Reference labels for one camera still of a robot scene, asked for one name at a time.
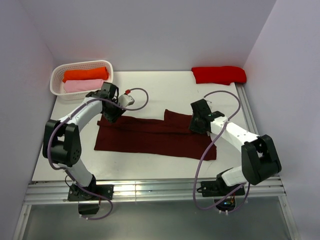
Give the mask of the dark red t-shirt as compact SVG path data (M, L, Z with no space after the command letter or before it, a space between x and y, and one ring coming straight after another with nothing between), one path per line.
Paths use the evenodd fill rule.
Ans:
M189 130L190 115L167 109L163 116L163 120L121 116L115 123L102 117L94 150L199 160L211 137Z

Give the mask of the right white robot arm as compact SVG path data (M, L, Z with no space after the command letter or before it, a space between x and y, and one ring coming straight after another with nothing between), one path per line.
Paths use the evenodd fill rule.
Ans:
M189 129L192 132L215 134L234 146L241 155L240 166L219 173L213 182L202 184L202 190L223 196L240 184L249 183L255 186L282 170L276 147L270 136L251 133L230 122L220 111L212 112L204 99L190 105L192 118Z

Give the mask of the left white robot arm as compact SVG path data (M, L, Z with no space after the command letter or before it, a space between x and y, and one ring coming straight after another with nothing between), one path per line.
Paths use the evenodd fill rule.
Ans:
M65 170L73 180L71 191L85 200L98 197L96 178L81 160L81 130L98 114L115 123L125 112L119 103L119 88L103 83L100 90L86 95L81 105L60 120L45 124L42 155L54 170Z

